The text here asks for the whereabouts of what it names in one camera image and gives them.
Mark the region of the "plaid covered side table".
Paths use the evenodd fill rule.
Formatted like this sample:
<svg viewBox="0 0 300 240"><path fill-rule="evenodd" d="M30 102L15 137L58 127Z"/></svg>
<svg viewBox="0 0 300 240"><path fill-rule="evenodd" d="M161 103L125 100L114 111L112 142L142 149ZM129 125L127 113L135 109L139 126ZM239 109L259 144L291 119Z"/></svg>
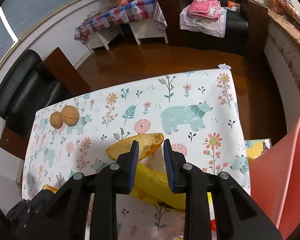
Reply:
<svg viewBox="0 0 300 240"><path fill-rule="evenodd" d="M127 5L110 9L75 29L75 39L81 41L89 50L108 44L117 35L123 35L121 25L128 24L138 45L145 38L164 38L167 24L158 0L134 0Z"/></svg>

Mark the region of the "clear red snack package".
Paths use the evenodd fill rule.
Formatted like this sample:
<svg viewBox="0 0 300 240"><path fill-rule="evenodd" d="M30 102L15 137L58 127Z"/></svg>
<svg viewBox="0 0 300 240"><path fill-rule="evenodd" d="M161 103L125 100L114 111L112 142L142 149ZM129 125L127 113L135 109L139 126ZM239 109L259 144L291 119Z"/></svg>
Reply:
<svg viewBox="0 0 300 240"><path fill-rule="evenodd" d="M212 194L210 192L207 193L208 204L209 204L209 213L210 213L210 225L213 233L216 233L216 220L215 213L213 208Z"/></svg>

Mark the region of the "small walnut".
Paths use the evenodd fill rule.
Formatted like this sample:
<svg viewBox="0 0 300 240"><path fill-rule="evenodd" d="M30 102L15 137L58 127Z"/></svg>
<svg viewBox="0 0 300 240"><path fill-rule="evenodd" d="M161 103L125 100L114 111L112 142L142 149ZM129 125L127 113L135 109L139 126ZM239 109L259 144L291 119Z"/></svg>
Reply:
<svg viewBox="0 0 300 240"><path fill-rule="evenodd" d="M50 115L50 125L55 129L60 129L63 124L62 114L59 111L55 111Z"/></svg>

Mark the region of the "pink plastic trash bin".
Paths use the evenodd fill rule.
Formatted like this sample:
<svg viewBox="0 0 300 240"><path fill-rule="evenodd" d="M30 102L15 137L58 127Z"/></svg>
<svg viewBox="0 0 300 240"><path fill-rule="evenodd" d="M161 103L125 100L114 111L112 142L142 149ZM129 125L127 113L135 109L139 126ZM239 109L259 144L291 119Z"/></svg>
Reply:
<svg viewBox="0 0 300 240"><path fill-rule="evenodd" d="M300 223L300 118L249 170L251 197L287 239Z"/></svg>

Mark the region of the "white paper scrap on floor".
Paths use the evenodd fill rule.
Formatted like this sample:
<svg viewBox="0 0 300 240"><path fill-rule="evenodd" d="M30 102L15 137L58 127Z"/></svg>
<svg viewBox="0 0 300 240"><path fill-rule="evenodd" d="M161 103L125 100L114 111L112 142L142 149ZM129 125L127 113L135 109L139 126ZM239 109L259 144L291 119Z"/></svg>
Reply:
<svg viewBox="0 0 300 240"><path fill-rule="evenodd" d="M224 64L224 63L220 63L220 64L218 65L218 68L220 68L220 69L228 69L228 70L231 69L231 67L230 67L229 65Z"/></svg>

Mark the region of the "bed with brown blanket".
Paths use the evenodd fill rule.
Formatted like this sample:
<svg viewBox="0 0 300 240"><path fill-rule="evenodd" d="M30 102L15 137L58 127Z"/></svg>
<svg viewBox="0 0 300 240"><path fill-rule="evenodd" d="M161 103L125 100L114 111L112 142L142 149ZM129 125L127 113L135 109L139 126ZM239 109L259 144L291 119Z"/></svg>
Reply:
<svg viewBox="0 0 300 240"><path fill-rule="evenodd" d="M268 36L264 53L285 111L300 110L300 31L271 9L268 10Z"/></svg>

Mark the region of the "brown wooden side cabinet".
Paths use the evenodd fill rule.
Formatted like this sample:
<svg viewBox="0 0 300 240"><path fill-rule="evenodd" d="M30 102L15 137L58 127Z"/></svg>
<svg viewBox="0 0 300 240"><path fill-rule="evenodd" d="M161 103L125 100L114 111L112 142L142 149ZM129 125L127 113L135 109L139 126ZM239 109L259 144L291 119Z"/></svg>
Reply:
<svg viewBox="0 0 300 240"><path fill-rule="evenodd" d="M43 60L43 64L72 96L79 96L91 91L89 85L59 47Z"/></svg>

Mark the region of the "orange fruit on side table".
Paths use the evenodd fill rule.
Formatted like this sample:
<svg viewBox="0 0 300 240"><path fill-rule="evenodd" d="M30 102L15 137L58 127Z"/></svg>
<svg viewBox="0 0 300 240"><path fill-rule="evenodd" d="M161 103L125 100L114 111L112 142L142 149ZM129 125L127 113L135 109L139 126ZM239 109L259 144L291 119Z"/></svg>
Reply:
<svg viewBox="0 0 300 240"><path fill-rule="evenodd" d="M124 5L127 5L128 4L128 1L127 0L121 0L119 2L119 6L124 6Z"/></svg>

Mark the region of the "pink folded clothes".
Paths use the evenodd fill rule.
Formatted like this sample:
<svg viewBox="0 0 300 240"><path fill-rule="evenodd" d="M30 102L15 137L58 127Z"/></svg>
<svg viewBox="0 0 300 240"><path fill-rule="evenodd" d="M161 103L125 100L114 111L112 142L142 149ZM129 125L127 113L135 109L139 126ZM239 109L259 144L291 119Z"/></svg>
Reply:
<svg viewBox="0 0 300 240"><path fill-rule="evenodd" d="M193 0L187 9L191 18L219 19L221 16L221 3L219 0Z"/></svg>

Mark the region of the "yellow plastic bag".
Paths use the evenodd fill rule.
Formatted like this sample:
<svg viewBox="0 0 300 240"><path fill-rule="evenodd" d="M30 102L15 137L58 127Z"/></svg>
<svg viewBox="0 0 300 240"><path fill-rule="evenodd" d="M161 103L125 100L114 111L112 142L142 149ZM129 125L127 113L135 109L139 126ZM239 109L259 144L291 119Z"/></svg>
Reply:
<svg viewBox="0 0 300 240"><path fill-rule="evenodd" d="M165 173L153 171L141 163L138 163L136 168L131 195L151 205L185 212L185 194L173 194Z"/></svg>

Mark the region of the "floral bear tablecloth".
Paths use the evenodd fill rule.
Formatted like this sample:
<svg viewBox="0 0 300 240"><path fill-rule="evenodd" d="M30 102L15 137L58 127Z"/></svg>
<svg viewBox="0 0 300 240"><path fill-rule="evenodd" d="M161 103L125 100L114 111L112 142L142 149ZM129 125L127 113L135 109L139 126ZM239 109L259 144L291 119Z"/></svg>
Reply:
<svg viewBox="0 0 300 240"><path fill-rule="evenodd" d="M74 126L50 115L74 106ZM230 70L171 74L89 92L37 111L24 162L21 193L61 188L75 173L100 172L139 143L139 163L165 173L163 141L205 173L226 172L245 191L250 174ZM119 239L182 239L184 213L134 196L117 197Z"/></svg>

